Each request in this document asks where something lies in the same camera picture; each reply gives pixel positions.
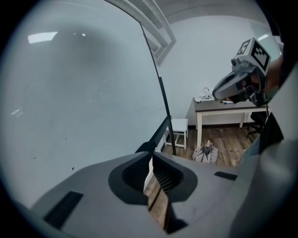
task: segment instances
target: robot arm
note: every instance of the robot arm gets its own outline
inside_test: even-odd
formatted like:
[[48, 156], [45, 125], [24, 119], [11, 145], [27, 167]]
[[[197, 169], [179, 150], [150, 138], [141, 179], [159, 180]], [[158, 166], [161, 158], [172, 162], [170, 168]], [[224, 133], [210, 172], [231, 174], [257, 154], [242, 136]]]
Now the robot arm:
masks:
[[[264, 89], [270, 58], [255, 38], [243, 42], [237, 55], [231, 60], [232, 72], [215, 86], [212, 92], [214, 98], [230, 98], [234, 103], [248, 99], [256, 106], [266, 104], [268, 100], [264, 96]], [[252, 74], [257, 75], [258, 84], [252, 84]]]

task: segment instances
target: baseboard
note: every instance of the baseboard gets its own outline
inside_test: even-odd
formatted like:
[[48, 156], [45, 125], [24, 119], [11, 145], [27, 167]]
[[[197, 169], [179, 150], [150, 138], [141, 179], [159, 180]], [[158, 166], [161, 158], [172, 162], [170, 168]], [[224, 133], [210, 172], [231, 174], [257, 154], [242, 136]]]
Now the baseboard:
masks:
[[[255, 122], [245, 122], [243, 126], [255, 126]], [[239, 123], [229, 123], [229, 124], [211, 124], [211, 125], [202, 125], [202, 128], [225, 128], [225, 127], [237, 127]], [[196, 125], [188, 125], [189, 129], [195, 129]]]

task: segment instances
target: white desk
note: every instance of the white desk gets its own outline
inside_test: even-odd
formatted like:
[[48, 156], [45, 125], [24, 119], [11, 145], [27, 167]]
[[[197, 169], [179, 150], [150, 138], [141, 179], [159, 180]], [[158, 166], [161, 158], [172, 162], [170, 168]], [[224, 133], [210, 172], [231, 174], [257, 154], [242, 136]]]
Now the white desk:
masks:
[[239, 127], [242, 127], [245, 114], [248, 112], [263, 112], [266, 111], [266, 107], [256, 107], [250, 101], [238, 102], [237, 104], [229, 103], [223, 104], [219, 100], [207, 101], [197, 103], [194, 99], [194, 106], [196, 111], [196, 129], [197, 129], [197, 147], [201, 146], [202, 140], [202, 117], [207, 115], [220, 115], [220, 114], [232, 114], [241, 113], [241, 121]]

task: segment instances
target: black vent slot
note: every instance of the black vent slot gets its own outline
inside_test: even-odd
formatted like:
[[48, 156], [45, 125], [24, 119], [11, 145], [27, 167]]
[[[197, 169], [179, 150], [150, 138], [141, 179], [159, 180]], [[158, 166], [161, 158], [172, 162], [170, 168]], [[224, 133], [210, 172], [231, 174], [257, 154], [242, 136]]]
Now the black vent slot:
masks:
[[141, 193], [143, 193], [144, 181], [149, 173], [149, 161], [149, 157], [144, 157], [127, 167], [122, 174], [124, 182]]
[[69, 192], [60, 202], [44, 217], [44, 220], [53, 227], [60, 229], [67, 220], [71, 212], [78, 205], [83, 194], [79, 192]]
[[224, 178], [224, 179], [233, 180], [233, 181], [235, 181], [238, 177], [235, 174], [225, 173], [225, 172], [221, 172], [221, 171], [216, 172], [214, 175], [219, 176], [219, 177]]
[[180, 202], [188, 199], [197, 185], [195, 173], [156, 152], [152, 159], [153, 173], [169, 198], [169, 202]]
[[183, 181], [182, 172], [161, 159], [154, 160], [153, 173], [166, 194]]

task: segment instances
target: wooden floor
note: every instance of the wooden floor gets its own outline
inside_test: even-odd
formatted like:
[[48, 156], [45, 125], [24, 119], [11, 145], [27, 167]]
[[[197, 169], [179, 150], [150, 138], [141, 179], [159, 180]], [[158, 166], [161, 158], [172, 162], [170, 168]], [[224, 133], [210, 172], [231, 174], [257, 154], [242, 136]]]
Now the wooden floor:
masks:
[[[218, 165], [237, 166], [245, 150], [248, 149], [258, 136], [256, 133], [246, 138], [247, 133], [247, 128], [239, 127], [203, 128], [201, 145], [207, 144], [207, 141], [210, 140], [210, 142], [218, 148]], [[183, 144], [183, 141], [184, 137], [179, 136], [178, 143]], [[186, 140], [186, 150], [181, 147], [176, 147], [177, 156], [192, 159], [192, 154], [196, 149], [196, 142], [197, 131], [195, 129], [189, 129], [189, 137]], [[163, 152], [172, 154], [172, 147], [166, 146]], [[159, 183], [154, 176], [145, 189], [144, 194], [149, 198], [148, 208], [150, 214], [163, 228], [168, 198], [160, 189]]]
[[[227, 127], [227, 128], [212, 128], [202, 129], [201, 145], [207, 144], [207, 141], [213, 143], [218, 148], [217, 164], [236, 166], [244, 154], [245, 150], [253, 143], [258, 134], [249, 135], [246, 138], [248, 131], [246, 128]], [[189, 129], [189, 137], [186, 139], [186, 150], [181, 147], [176, 147], [177, 156], [186, 159], [192, 159], [192, 154], [196, 149], [197, 131]], [[178, 143], [184, 143], [184, 137], [179, 136]], [[172, 147], [166, 146], [165, 153], [172, 154]]]

